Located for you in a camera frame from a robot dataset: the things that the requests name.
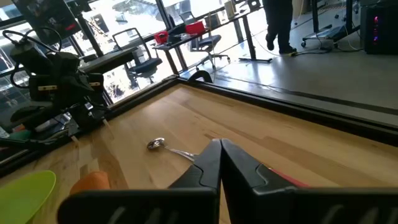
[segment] desk leg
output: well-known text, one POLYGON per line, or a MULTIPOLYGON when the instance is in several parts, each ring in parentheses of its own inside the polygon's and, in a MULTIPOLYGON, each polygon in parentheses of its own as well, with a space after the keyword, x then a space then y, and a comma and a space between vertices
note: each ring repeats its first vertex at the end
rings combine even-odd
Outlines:
POLYGON ((241 43, 244 41, 244 39, 242 35, 241 25, 239 24, 239 20, 234 21, 234 26, 235 26, 236 37, 238 38, 238 43, 241 43))
POLYGON ((174 64, 172 55, 170 54, 170 52, 168 50, 165 50, 164 52, 166 53, 166 57, 167 57, 167 60, 169 61, 170 67, 172 68, 173 74, 178 75, 178 70, 174 64))
POLYGON ((250 60, 250 61, 257 61, 257 62, 271 62, 272 58, 270 59, 257 59, 256 57, 256 50, 253 45, 253 40, 251 38, 251 32, 250 32, 250 27, 249 27, 249 22, 248 22, 248 16, 242 17, 243 19, 243 26, 244 26, 244 32, 246 33, 246 39, 248 40, 248 45, 249 45, 249 51, 250 51, 250 58, 239 58, 240 60, 250 60))

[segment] wooden tabletop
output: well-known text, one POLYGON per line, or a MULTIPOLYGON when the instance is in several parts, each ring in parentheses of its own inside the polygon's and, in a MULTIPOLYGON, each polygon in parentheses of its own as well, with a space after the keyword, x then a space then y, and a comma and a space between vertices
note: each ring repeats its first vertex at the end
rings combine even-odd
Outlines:
MULTIPOLYGON (((201 153, 211 139, 228 138, 267 166, 310 186, 398 186, 398 150, 220 95, 177 85, 80 139, 0 179, 0 186, 35 170, 56 173, 54 191, 31 223, 55 223, 72 185, 87 173, 108 173, 112 189, 165 189, 190 166, 148 141, 201 153)), ((220 223, 229 223, 224 196, 220 223)))

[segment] computer tower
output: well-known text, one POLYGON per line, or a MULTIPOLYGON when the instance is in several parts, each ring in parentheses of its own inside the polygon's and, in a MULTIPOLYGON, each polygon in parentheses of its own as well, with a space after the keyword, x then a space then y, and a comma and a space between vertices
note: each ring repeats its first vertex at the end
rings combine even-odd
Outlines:
POLYGON ((363 6, 361 44, 368 54, 398 54, 398 3, 363 6))

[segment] red object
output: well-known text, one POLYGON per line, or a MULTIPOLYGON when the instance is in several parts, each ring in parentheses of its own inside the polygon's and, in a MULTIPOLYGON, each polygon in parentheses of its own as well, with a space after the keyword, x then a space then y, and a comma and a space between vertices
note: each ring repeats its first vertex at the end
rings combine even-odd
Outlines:
POLYGON ((169 33, 167 31, 161 31, 155 34, 155 41, 157 44, 164 44, 167 42, 167 37, 169 36, 169 33))
POLYGON ((76 24, 70 24, 70 26, 68 26, 67 28, 65 28, 65 30, 71 30, 73 28, 76 27, 76 24))
POLYGON ((189 24, 185 27, 185 32, 187 34, 200 34, 201 32, 204 31, 205 31, 205 26, 203 25, 202 21, 189 24))
POLYGON ((289 176, 287 176, 287 175, 285 175, 285 174, 283 174, 283 173, 281 173, 281 172, 279 172, 277 170, 274 170, 274 169, 270 169, 270 170, 272 170, 274 173, 278 174, 279 176, 283 177, 285 180, 288 180, 292 184, 296 185, 297 187, 309 187, 308 184, 304 184, 303 182, 298 181, 298 180, 296 180, 296 179, 294 179, 292 177, 289 177, 289 176))

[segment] black office chair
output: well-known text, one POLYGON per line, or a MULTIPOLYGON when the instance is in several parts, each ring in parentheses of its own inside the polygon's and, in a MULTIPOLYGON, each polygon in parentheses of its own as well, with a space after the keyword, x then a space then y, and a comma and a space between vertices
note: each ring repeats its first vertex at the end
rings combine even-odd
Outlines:
MULTIPOLYGON (((186 25, 192 24, 197 21, 197 19, 193 16, 191 11, 184 12, 184 13, 180 14, 180 17, 186 25)), ((217 43, 220 40, 221 40, 220 35, 209 34, 209 36, 206 38, 199 37, 199 38, 196 38, 195 40, 191 41, 191 47, 190 47, 191 52, 206 52, 208 54, 207 57, 205 57, 199 63, 196 64, 196 68, 198 71, 199 71, 198 66, 204 65, 207 60, 209 60, 211 62, 213 69, 216 70, 216 67, 213 63, 213 58, 226 57, 228 59, 228 62, 231 62, 231 59, 229 58, 228 55, 212 54, 211 53, 213 48, 216 47, 217 43)))
POLYGON ((134 63, 135 63, 134 66, 131 65, 131 62, 124 65, 128 77, 133 76, 134 78, 137 77, 149 78, 150 83, 153 83, 151 76, 153 76, 153 74, 157 71, 157 66, 163 62, 162 59, 159 58, 157 51, 155 51, 156 58, 152 58, 152 55, 149 52, 147 44, 145 43, 144 39, 141 37, 140 33, 136 28, 129 28, 124 31, 118 32, 112 35, 112 37, 116 45, 118 46, 119 50, 125 50, 132 47, 138 47, 139 49, 142 50, 142 55, 136 55, 137 57, 134 57, 134 63), (131 40, 128 41, 127 44, 121 46, 120 41, 118 42, 116 40, 116 36, 121 35, 123 33, 126 33, 126 35, 128 35, 131 38, 131 40), (144 62, 141 62, 139 58, 144 56, 144 51, 147 52, 148 58, 144 62))

